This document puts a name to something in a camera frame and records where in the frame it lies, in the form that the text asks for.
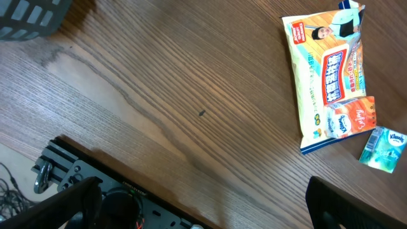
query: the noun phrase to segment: gray plastic basket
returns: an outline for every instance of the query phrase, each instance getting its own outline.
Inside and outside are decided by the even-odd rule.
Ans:
[[[54,33],[72,0],[0,0],[0,40],[25,41]]]

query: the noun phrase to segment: wooden surface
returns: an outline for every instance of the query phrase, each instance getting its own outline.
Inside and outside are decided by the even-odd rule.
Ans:
[[[363,3],[368,94],[378,123],[407,133],[407,2]],[[361,165],[368,134],[299,151],[279,17],[336,8],[337,0],[77,0],[55,35],[0,43],[0,142],[35,160],[65,135],[216,228],[312,227],[311,176],[407,223],[407,156],[393,174]]]

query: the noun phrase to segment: orange tissue packet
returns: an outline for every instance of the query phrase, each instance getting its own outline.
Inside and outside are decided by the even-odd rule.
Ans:
[[[328,104],[325,134],[341,139],[376,128],[375,98],[359,97]]]

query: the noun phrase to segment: person printed on package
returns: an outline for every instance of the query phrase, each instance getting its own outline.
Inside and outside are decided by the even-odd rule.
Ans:
[[[363,11],[359,12],[358,8],[339,11],[328,27],[319,27],[312,31],[312,38],[319,40],[333,34],[338,40],[350,41],[360,35]]]

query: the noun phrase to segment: tangled cables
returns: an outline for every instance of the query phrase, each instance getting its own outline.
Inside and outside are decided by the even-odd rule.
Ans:
[[[35,202],[29,200],[21,193],[11,172],[3,163],[0,162],[0,165],[7,170],[10,175],[10,181],[14,186],[14,190],[11,190],[7,182],[0,178],[0,222],[2,222],[26,211],[34,206]]]

